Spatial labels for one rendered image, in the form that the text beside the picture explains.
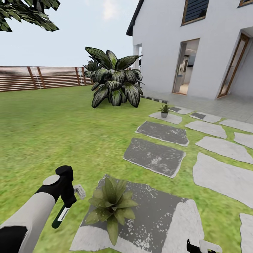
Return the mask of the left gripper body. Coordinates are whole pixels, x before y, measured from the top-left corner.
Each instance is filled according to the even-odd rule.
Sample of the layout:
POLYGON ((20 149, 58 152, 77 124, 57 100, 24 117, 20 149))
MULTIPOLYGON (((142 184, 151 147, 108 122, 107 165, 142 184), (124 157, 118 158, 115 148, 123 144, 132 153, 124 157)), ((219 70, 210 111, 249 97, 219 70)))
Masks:
POLYGON ((66 208, 71 207, 71 205, 76 202, 76 197, 74 195, 73 186, 68 191, 62 192, 61 198, 64 201, 66 208))

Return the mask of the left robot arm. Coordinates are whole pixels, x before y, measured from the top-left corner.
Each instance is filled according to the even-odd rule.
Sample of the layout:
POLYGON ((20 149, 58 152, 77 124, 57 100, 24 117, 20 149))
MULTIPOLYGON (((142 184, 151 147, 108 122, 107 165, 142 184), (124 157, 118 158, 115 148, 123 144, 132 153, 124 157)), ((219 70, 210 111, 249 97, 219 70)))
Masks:
POLYGON ((72 185, 71 166, 60 166, 55 173, 43 180, 43 186, 0 225, 0 253, 32 253, 59 196, 66 208, 76 202, 76 192, 84 200, 83 187, 72 185))

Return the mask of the insectifuge atomizer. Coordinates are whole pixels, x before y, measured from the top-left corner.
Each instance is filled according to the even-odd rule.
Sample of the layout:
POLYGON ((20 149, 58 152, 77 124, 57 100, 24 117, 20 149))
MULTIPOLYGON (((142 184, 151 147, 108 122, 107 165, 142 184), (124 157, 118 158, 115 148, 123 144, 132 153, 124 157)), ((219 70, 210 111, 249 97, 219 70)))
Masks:
POLYGON ((57 229, 63 219, 65 218, 66 214, 68 213, 70 207, 67 207, 63 205, 62 209, 59 211, 57 217, 55 218, 54 222, 52 223, 52 228, 57 229))

